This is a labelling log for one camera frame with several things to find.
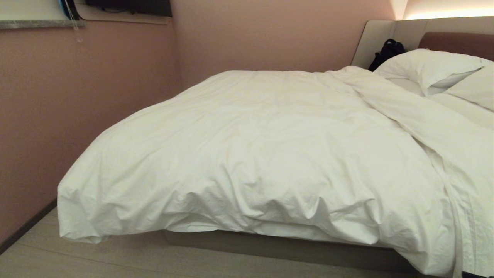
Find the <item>white duvet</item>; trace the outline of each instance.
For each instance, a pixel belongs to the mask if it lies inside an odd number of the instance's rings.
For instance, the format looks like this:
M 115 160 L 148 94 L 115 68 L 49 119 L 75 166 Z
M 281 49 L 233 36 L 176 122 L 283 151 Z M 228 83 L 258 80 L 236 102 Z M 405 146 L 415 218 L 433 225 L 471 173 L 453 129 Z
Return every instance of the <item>white duvet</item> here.
M 283 223 L 493 275 L 493 134 L 357 67 L 229 71 L 102 133 L 58 187 L 61 237 Z

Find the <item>black bag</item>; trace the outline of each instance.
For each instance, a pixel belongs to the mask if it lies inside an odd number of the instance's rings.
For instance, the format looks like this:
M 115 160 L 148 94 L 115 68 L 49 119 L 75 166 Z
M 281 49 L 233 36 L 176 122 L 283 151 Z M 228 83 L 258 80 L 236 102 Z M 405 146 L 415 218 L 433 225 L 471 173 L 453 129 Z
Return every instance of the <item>black bag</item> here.
M 384 43 L 381 52 L 375 53 L 374 61 L 370 65 L 369 70 L 374 71 L 387 59 L 405 52 L 402 43 L 398 43 L 394 39 L 389 39 Z

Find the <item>floor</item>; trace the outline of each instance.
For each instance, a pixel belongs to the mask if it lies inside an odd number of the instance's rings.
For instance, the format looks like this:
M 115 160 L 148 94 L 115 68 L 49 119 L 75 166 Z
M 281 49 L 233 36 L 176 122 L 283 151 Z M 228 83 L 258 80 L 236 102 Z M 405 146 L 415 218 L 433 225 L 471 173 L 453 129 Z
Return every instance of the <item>floor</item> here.
M 171 246 L 162 232 L 98 244 L 58 236 L 56 209 L 0 256 L 1 278 L 415 278 L 413 274 Z

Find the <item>bed frame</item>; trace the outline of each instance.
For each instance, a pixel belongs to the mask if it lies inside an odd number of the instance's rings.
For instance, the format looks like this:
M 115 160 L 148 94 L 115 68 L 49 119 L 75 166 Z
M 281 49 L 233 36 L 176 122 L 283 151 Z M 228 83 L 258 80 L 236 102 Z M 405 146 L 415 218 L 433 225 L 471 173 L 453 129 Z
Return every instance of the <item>bed frame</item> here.
M 492 25 L 494 17 L 487 18 Z M 472 22 L 480 24 L 485 23 L 486 18 L 472 19 L 468 18 L 463 20 L 472 28 Z M 418 42 L 408 40 L 406 47 L 408 50 L 415 48 L 429 48 L 431 50 L 449 51 L 456 53 L 464 53 L 474 56 L 494 59 L 494 28 L 491 31 L 484 30 L 485 26 L 479 29 L 477 34 L 458 32 L 455 33 L 452 30 L 451 25 L 447 24 L 448 21 L 454 21 L 459 31 L 464 31 L 465 27 L 462 26 L 461 19 L 442 19 L 439 23 L 441 26 L 447 26 L 448 32 L 442 32 L 442 28 L 433 28 L 434 32 L 425 32 L 424 26 L 428 25 L 430 20 L 414 20 L 409 21 L 406 24 L 402 24 L 401 27 L 396 26 L 396 22 L 393 22 L 393 35 L 390 35 L 389 24 L 384 21 L 370 22 L 371 28 L 366 27 L 366 32 L 369 30 L 381 30 L 384 34 L 381 34 L 382 40 L 379 43 L 361 41 L 356 53 L 356 59 L 354 62 L 362 67 L 368 66 L 372 62 L 374 57 L 374 48 L 378 47 L 376 51 L 380 50 L 382 43 L 390 38 L 404 38 L 410 33 L 420 33 Z M 369 38 L 369 34 L 364 32 L 362 40 Z M 369 58 L 363 58 L 360 54 L 367 53 Z M 256 235 L 242 232 L 170 232 L 164 231 L 168 242 L 172 245 L 195 247 L 202 249 L 218 250 L 231 253 L 249 254 L 273 258 L 281 258 L 287 260 L 295 260 L 300 262 L 336 265 L 355 267 L 372 270 L 382 271 L 395 271 L 406 273 L 417 273 L 415 268 L 410 263 L 398 254 L 395 250 L 390 248 L 382 248 L 376 246 L 362 246 L 346 243 L 335 242 L 320 242 L 310 241 L 285 237 L 274 237 L 265 235 Z

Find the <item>brown headboard panel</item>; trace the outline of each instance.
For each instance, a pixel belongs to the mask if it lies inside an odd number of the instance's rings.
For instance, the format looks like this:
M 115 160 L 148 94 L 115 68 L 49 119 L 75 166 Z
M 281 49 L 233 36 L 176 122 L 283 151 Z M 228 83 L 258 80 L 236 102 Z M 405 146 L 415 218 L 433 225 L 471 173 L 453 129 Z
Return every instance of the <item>brown headboard panel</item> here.
M 494 35 L 425 33 L 418 48 L 461 53 L 494 61 Z

